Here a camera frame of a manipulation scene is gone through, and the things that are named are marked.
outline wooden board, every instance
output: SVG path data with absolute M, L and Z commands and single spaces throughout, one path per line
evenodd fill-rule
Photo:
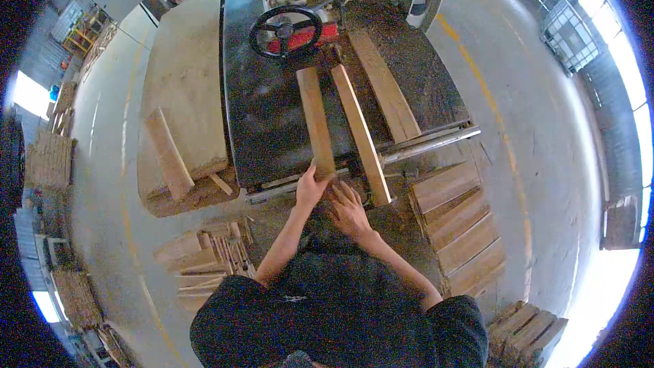
M 228 164 L 220 90 L 220 0 L 188 0 L 161 18 L 152 44 L 141 101 L 142 120 L 155 108 L 166 120 L 193 180 Z M 139 195 L 161 189 L 153 145 L 139 137 Z
M 365 30 L 353 30 L 348 35 L 368 75 L 395 143 L 420 136 L 422 133 L 409 104 L 368 33 Z
M 227 273 L 192 274 L 188 276 L 177 274 L 175 281 L 179 288 L 204 286 L 205 284 L 215 283 L 216 280 L 222 279 L 226 275 Z
M 504 344 L 507 336 L 517 331 L 531 317 L 538 313 L 538 308 L 527 303 L 522 306 L 515 314 L 504 320 L 497 328 L 488 332 L 488 351 L 495 358 L 502 357 Z
M 497 238 L 489 247 L 449 276 L 452 296 L 464 294 L 503 262 L 502 239 Z
M 202 249 L 197 253 L 189 254 L 178 259 L 174 259 L 168 262 L 166 266 L 166 271 L 168 273 L 179 271 L 188 271 L 191 268 L 201 268 L 204 266 L 211 266 L 216 264 L 216 255 L 213 253 L 212 249 Z
M 422 213 L 427 213 L 480 184 L 475 163 L 467 160 L 414 184 L 413 191 Z
M 311 149 L 316 164 L 316 179 L 336 173 L 336 164 L 331 151 L 331 139 L 327 128 L 327 118 L 323 107 L 323 94 L 318 82 L 318 72 L 315 67 L 305 68 L 296 72 L 299 94 L 302 97 L 304 118 L 307 120 Z
M 542 337 L 531 344 L 526 350 L 522 351 L 522 364 L 521 367 L 537 367 L 541 359 L 549 359 L 554 347 L 559 344 L 563 331 L 568 320 L 566 318 L 559 318 L 545 331 Z
M 350 124 L 353 138 L 355 139 L 356 149 L 359 151 L 359 157 L 364 167 L 365 176 L 370 184 L 370 191 L 375 206 L 381 206 L 390 203 L 390 193 L 384 178 L 384 172 L 379 164 L 377 150 L 370 137 L 368 125 L 365 123 L 363 112 L 356 99 L 355 90 L 352 88 L 350 79 L 347 76 L 345 67 L 342 64 L 337 65 L 331 70 L 338 94 L 341 97 L 341 103 Z
M 436 252 L 443 273 L 449 276 L 490 246 L 497 238 L 493 215 L 488 213 L 473 227 Z
M 507 364 L 520 364 L 520 352 L 536 340 L 557 317 L 549 311 L 541 310 L 533 320 L 524 326 L 514 336 L 509 336 L 504 351 L 502 361 Z
M 157 107 L 145 121 L 145 127 L 156 151 L 155 160 L 163 181 L 168 186 L 174 200 L 181 199 L 195 183 L 179 155 L 173 136 L 170 133 L 163 111 Z
M 483 190 L 477 189 L 469 198 L 461 202 L 454 209 L 435 219 L 431 223 L 428 218 L 426 232 L 434 250 L 438 251 L 461 234 L 479 222 L 491 210 L 484 198 Z
M 229 186 L 229 185 L 227 184 L 227 182 L 225 182 L 224 180 L 222 180 L 222 178 L 221 178 L 220 176 L 218 176 L 218 174 L 209 174 L 209 177 L 210 177 L 211 180 L 212 180 L 213 182 L 215 182 L 216 185 L 218 185 L 218 186 L 220 187 L 220 189 L 222 189 L 223 192 L 225 192 L 226 194 L 231 195 L 231 194 L 234 192 L 233 189 L 232 189 L 232 187 Z
M 195 231 L 187 231 L 181 236 L 177 236 L 172 241 L 168 241 L 158 249 L 152 252 L 154 260 L 163 265 L 170 261 L 189 256 L 201 251 L 203 247 L 198 240 Z

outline wall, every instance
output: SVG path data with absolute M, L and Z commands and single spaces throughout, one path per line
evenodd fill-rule
M 25 110 L 21 106 L 15 105 L 17 115 L 20 116 L 23 135 L 26 145 L 34 142 L 37 128 L 39 125 L 47 125 L 47 121 L 40 119 L 38 116 Z M 23 201 L 31 194 L 31 189 L 25 189 L 23 192 Z M 32 291 L 47 291 L 41 268 L 38 264 L 37 248 L 34 242 L 34 222 L 35 215 L 32 209 L 17 209 L 14 215 L 16 223 L 16 237 L 18 238 L 18 250 L 20 258 L 27 274 L 29 285 Z
M 587 83 L 606 152 L 610 208 L 606 235 L 611 236 L 605 244 L 607 248 L 636 248 L 642 213 L 642 166 L 634 114 L 608 46 L 584 9 L 579 4 L 574 8 L 595 37 L 601 52 L 579 71 L 579 75 Z

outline black shirt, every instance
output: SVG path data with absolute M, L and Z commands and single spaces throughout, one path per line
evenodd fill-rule
M 260 367 L 296 350 L 330 367 L 486 364 L 488 336 L 472 297 L 423 312 L 417 301 L 366 305 L 297 294 L 228 276 L 193 320 L 193 351 L 205 367 Z

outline pile of wood scraps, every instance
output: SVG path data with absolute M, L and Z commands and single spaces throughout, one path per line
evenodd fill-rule
M 46 115 L 49 118 L 48 130 L 53 134 L 70 136 L 73 125 L 73 102 L 77 94 L 76 84 L 72 81 L 61 83 L 56 103 L 50 103 Z
M 100 33 L 100 36 L 94 41 L 91 49 L 86 53 L 80 75 L 82 77 L 82 83 L 86 81 L 88 72 L 91 70 L 98 57 L 100 57 L 100 54 L 102 54 L 102 52 L 107 48 L 111 39 L 116 36 L 117 30 L 118 28 L 114 23 L 107 23 L 105 28 L 102 30 L 102 33 Z
M 544 367 L 568 324 L 529 303 L 505 307 L 488 326 L 488 362 L 500 367 Z
M 39 128 L 25 151 L 25 183 L 65 189 L 71 179 L 74 140 Z
M 176 273 L 177 299 L 189 311 L 197 312 L 225 276 L 254 278 L 256 270 L 245 243 L 253 243 L 247 220 L 217 221 L 187 231 L 156 249 L 157 263 Z
M 52 272 L 54 285 L 68 320 L 75 330 L 93 329 L 102 324 L 86 274 L 58 267 Z
M 474 162 L 433 171 L 409 202 L 439 262 L 445 298 L 477 297 L 504 271 L 504 250 Z

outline person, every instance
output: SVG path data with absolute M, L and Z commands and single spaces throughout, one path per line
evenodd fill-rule
M 296 205 L 255 279 L 225 277 L 195 316 L 200 362 L 484 367 L 488 336 L 474 298 L 443 300 L 371 228 L 360 195 L 345 182 L 317 182 L 315 170 L 299 179 Z

